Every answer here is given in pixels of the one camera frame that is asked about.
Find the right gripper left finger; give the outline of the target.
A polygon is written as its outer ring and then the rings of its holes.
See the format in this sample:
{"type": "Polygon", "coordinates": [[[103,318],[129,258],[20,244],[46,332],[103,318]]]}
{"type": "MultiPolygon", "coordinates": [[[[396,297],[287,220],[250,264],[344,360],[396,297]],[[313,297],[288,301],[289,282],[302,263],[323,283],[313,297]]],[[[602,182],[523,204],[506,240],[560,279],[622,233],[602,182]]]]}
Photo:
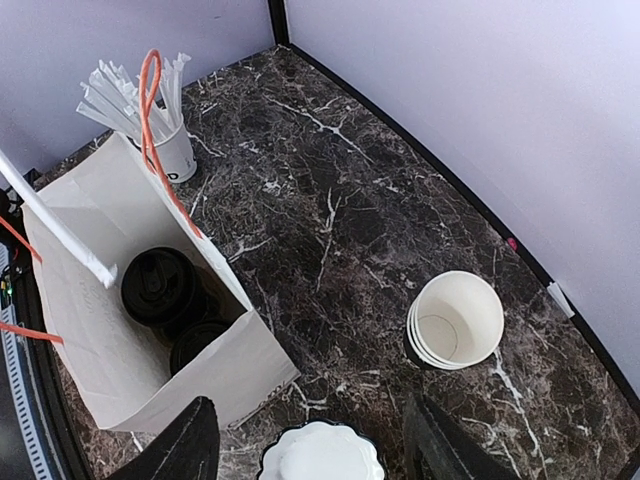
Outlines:
{"type": "Polygon", "coordinates": [[[214,403],[196,397],[135,459],[109,479],[216,479],[220,431],[214,403]]]}

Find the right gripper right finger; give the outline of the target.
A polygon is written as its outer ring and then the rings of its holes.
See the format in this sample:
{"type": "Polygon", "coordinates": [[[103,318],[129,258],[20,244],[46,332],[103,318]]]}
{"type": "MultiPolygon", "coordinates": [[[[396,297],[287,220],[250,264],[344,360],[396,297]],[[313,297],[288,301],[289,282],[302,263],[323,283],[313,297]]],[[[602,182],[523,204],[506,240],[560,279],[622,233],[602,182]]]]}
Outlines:
{"type": "Polygon", "coordinates": [[[406,402],[403,435],[408,479],[518,479],[423,394],[406,402]]]}

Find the black paper coffee cup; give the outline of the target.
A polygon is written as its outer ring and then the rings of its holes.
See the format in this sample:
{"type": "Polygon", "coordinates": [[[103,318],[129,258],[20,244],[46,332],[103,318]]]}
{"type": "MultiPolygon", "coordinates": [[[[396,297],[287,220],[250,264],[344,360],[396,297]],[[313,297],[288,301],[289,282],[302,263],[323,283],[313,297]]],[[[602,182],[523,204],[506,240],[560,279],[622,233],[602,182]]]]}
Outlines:
{"type": "Polygon", "coordinates": [[[121,286],[127,313],[139,324],[175,337],[200,320],[206,298],[193,263],[182,252],[157,247],[137,255],[121,286]]]}
{"type": "Polygon", "coordinates": [[[174,342],[170,352],[170,373],[175,376],[194,360],[209,344],[222,336],[229,324],[202,321],[184,330],[174,342]]]}

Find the stack of paper coffee cups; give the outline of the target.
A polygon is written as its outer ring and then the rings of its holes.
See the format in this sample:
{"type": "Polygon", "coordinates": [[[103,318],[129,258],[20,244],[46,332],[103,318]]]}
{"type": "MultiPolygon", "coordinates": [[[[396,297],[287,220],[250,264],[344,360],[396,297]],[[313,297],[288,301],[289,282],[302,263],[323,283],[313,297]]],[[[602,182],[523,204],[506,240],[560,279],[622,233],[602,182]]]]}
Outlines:
{"type": "Polygon", "coordinates": [[[403,347],[422,370],[460,370],[496,352],[504,326],[494,288],[473,273],[452,270],[432,278],[417,295],[407,314],[403,347]]]}

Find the white paper gift bag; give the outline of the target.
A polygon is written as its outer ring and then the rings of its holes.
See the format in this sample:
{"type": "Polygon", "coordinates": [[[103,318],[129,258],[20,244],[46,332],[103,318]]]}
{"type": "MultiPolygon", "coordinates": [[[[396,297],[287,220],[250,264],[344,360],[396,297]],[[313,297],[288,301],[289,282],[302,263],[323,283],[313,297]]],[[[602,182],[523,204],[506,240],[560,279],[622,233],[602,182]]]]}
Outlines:
{"type": "Polygon", "coordinates": [[[120,91],[94,108],[111,136],[43,189],[1,161],[22,199],[41,338],[103,430],[157,433],[198,396],[233,427],[298,376],[171,186],[196,168],[177,91],[186,62],[151,50],[137,84],[103,66],[86,92],[120,91]]]}

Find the single white straw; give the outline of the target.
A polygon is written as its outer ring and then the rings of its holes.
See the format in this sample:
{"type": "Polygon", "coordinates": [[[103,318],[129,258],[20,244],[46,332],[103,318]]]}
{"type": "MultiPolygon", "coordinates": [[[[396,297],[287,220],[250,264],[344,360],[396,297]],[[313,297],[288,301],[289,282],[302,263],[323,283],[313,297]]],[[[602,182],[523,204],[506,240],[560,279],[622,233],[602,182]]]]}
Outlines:
{"type": "Polygon", "coordinates": [[[83,266],[93,273],[105,288],[110,288],[115,284],[118,273],[117,266],[107,267],[98,259],[44,203],[4,152],[1,152],[1,174],[40,221],[83,266]]]}

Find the white scalloped dish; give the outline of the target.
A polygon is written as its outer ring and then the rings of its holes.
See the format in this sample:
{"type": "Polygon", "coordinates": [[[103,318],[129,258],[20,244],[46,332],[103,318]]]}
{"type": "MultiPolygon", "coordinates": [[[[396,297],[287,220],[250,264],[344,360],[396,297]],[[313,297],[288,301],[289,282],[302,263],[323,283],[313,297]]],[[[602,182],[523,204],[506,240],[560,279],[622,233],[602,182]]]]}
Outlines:
{"type": "Polygon", "coordinates": [[[283,430],[263,451],[258,480],[386,479],[373,441],[353,427],[313,420],[283,430]]]}

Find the white tape piece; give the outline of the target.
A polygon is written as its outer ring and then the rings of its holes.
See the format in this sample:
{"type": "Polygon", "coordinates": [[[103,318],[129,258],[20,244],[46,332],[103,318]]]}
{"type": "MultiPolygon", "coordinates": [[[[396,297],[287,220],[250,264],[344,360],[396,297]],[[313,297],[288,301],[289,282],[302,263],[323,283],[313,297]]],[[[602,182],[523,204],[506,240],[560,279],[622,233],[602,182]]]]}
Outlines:
{"type": "Polygon", "coordinates": [[[575,316],[575,311],[557,282],[550,282],[546,290],[567,318],[575,316]]]}

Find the white paper cup with straws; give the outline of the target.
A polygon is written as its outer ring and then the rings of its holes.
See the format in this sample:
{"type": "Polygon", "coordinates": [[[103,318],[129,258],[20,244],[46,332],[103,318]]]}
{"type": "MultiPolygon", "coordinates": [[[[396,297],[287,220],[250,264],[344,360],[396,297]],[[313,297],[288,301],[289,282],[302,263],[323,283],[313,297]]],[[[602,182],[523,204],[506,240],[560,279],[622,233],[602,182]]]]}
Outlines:
{"type": "Polygon", "coordinates": [[[170,183],[181,184],[197,171],[194,151],[184,123],[167,139],[154,144],[160,163],[170,183]]]}

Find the bundle of wrapped white straws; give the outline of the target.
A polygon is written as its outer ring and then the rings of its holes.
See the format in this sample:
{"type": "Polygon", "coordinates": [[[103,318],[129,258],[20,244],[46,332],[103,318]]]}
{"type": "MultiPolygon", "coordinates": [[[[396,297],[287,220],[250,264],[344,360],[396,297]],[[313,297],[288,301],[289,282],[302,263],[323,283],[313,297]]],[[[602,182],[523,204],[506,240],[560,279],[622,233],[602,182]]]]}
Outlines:
{"type": "MultiPolygon", "coordinates": [[[[183,123],[182,85],[185,65],[191,60],[186,53],[179,53],[176,60],[162,62],[158,91],[164,107],[151,107],[150,127],[155,141],[162,142],[177,131],[183,123]]],[[[139,142],[142,135],[139,88],[134,84],[123,65],[112,61],[99,61],[90,73],[88,82],[80,84],[84,100],[76,112],[113,131],[119,131],[139,142]]]]}

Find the left black frame post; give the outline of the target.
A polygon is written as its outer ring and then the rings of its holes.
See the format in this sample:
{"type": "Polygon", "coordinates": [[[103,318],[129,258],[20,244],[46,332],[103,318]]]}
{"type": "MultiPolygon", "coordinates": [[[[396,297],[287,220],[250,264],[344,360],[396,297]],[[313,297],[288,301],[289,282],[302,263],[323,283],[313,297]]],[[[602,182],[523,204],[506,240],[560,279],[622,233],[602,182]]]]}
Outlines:
{"type": "Polygon", "coordinates": [[[284,0],[268,0],[269,15],[272,33],[277,45],[289,46],[289,30],[284,0]]]}

